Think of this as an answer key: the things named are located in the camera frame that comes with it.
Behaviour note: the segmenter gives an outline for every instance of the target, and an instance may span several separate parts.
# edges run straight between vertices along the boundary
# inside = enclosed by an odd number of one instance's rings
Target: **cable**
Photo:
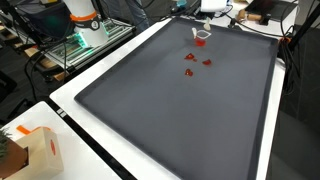
[[[244,25],[244,24],[240,23],[238,20],[236,20],[236,19],[234,19],[234,18],[230,17],[228,14],[226,14],[226,16],[227,16],[228,18],[230,18],[231,20],[235,20],[235,21],[236,21],[236,23],[238,23],[240,26],[243,26],[243,27],[245,27],[245,28],[247,28],[247,29],[249,29],[249,30],[251,30],[251,31],[256,32],[256,33],[264,34],[264,35],[267,35],[267,36],[273,36],[273,37],[283,37],[282,35],[270,34],[270,33],[265,33],[265,32],[261,32],[261,31],[258,31],[258,30],[255,30],[255,29],[252,29],[252,28],[250,28],[250,27],[248,27],[248,26],[246,26],[246,25]]]
[[[31,79],[31,85],[33,86],[34,89],[36,89],[37,91],[43,93],[43,94],[47,94],[48,92],[43,92],[42,90],[40,90],[36,84],[34,83],[34,78],[33,78],[33,71],[35,69],[35,66],[42,60],[42,57],[48,52],[47,51],[43,51],[43,53],[34,61],[32,67],[31,67],[31,71],[30,71],[30,79]]]
[[[293,92],[293,83],[292,80],[292,63],[288,62],[289,56],[287,51],[285,50],[285,46],[287,46],[287,43],[280,42],[279,44],[279,52],[281,53],[281,57],[283,61],[285,62],[285,77],[283,82],[283,94],[289,95]]]
[[[285,50],[286,50],[286,52],[287,52],[287,54],[288,54],[288,56],[289,56],[289,60],[291,61],[291,63],[293,64],[293,66],[294,66],[294,68],[295,68],[295,70],[297,71],[297,75],[298,75],[298,77],[300,78],[300,67],[298,67],[297,65],[296,65],[296,63],[294,62],[294,58],[293,58],[293,55],[292,55],[292,52],[290,51],[290,49],[289,49],[289,46],[288,46],[288,44],[286,43],[286,45],[284,46],[284,48],[285,48]]]
[[[284,33],[283,30],[283,18],[284,18],[284,14],[286,13],[286,11],[288,10],[288,8],[290,7],[291,4],[294,4],[295,2],[297,2],[298,0],[294,0],[292,1],[290,4],[287,5],[287,7],[283,10],[281,17],[280,17],[280,27],[281,27],[281,32],[284,38],[286,38],[286,34]]]
[[[24,73],[25,73],[25,75],[27,76],[27,79],[28,79],[28,81],[29,81],[29,83],[30,83],[30,85],[31,85],[32,96],[33,96],[33,99],[34,99],[35,102],[38,102],[38,99],[37,99],[37,96],[36,96],[35,87],[34,87],[34,85],[33,85],[33,82],[32,82],[31,77],[30,77],[29,74],[28,74],[27,68],[28,68],[28,64],[31,62],[31,60],[32,60],[35,56],[38,56],[38,54],[40,54],[41,52],[42,52],[42,51],[38,51],[38,52],[36,52],[34,55],[32,55],[32,56],[28,59],[28,61],[26,62],[26,64],[24,65]]]
[[[314,5],[315,2],[316,2],[316,0],[312,1],[311,6],[310,6],[309,11],[308,11],[308,14],[307,14],[307,17],[306,17],[306,20],[308,19],[309,15],[310,15],[310,12],[311,12],[311,9],[313,8],[313,5]]]
[[[224,17],[225,15],[227,15],[232,9],[233,9],[233,6],[232,5],[227,5],[227,7],[230,7],[229,10],[227,10],[226,12],[222,11],[221,14],[219,16],[214,16],[214,18],[221,18],[221,17]]]
[[[19,34],[19,31],[18,31],[17,26],[16,26],[16,23],[15,23],[15,20],[12,21],[12,26],[14,27],[14,29],[15,29],[15,31],[16,31],[16,33],[17,33],[18,38],[19,38],[20,41],[22,42],[21,37],[20,37],[20,34]]]
[[[192,8],[193,8],[193,7],[190,6],[189,8],[185,8],[185,9],[183,9],[183,10],[180,11],[180,12],[171,13],[171,14],[168,14],[168,15],[165,15],[165,16],[159,16],[160,19],[159,19],[157,22],[165,21],[166,19],[172,18],[173,16],[182,15],[182,14],[184,14],[185,12],[189,11],[189,10],[192,9]]]

